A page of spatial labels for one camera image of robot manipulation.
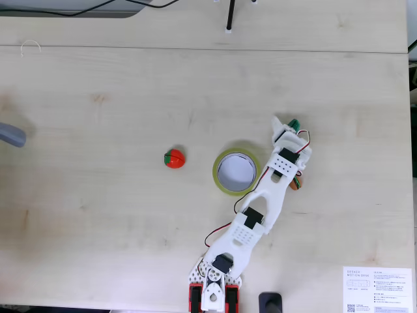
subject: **white plastic bracket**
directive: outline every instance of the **white plastic bracket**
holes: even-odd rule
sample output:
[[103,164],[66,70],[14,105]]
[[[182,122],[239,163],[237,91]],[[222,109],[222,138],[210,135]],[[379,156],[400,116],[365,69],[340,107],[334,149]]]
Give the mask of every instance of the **white plastic bracket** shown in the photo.
[[266,166],[279,171],[282,175],[285,175],[291,179],[294,178],[298,171],[297,165],[289,162],[286,158],[283,158],[278,153],[273,153],[271,155],[268,163],[266,163]]
[[238,212],[227,231],[212,243],[204,255],[204,261],[211,265],[216,256],[227,253],[233,260],[233,266],[227,275],[233,281],[239,278],[248,265],[252,249],[265,232],[264,227],[258,223],[252,230],[246,227],[246,219],[246,215]]
[[201,294],[201,309],[203,311],[215,310],[223,312],[225,308],[225,283],[224,274],[214,267],[207,267],[204,279],[203,292]]

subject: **black stand leg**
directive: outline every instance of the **black stand leg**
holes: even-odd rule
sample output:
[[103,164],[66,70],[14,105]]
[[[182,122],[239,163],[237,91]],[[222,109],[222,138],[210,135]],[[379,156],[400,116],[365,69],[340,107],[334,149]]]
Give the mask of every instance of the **black stand leg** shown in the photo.
[[282,313],[282,298],[276,292],[259,295],[259,313]]
[[235,0],[230,0],[229,16],[227,17],[227,26],[226,26],[226,29],[228,31],[232,30],[233,11],[234,10],[235,10]]
[[201,308],[201,290],[203,285],[200,286],[190,286],[190,312],[199,313]]

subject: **white robotic arm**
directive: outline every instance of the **white robotic arm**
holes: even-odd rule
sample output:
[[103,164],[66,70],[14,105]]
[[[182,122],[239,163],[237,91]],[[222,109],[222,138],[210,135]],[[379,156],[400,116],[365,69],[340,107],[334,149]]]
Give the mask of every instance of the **white robotic arm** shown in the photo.
[[[287,187],[297,172],[306,167],[311,156],[309,141],[298,137],[294,128],[281,124],[277,117],[272,120],[272,128],[274,150],[262,176],[244,198],[230,227],[204,255],[202,262],[207,266],[207,274],[203,281],[202,310],[224,311],[225,278],[240,279],[240,274],[249,263],[252,249],[263,234],[269,233],[280,215]],[[259,197],[266,200],[265,216],[250,207]]]

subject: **tape roll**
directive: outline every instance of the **tape roll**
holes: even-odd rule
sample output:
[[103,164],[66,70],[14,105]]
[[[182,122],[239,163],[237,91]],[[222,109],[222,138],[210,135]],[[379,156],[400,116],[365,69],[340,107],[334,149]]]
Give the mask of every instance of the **tape roll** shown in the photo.
[[255,186],[260,170],[259,162],[248,150],[230,148],[214,161],[213,179],[226,194],[243,196]]

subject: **small red toy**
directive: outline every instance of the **small red toy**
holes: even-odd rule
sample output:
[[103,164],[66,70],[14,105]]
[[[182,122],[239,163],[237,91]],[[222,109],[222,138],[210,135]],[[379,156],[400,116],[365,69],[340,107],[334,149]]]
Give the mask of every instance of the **small red toy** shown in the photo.
[[164,163],[169,168],[180,168],[185,163],[185,156],[177,149],[171,149],[164,155]]

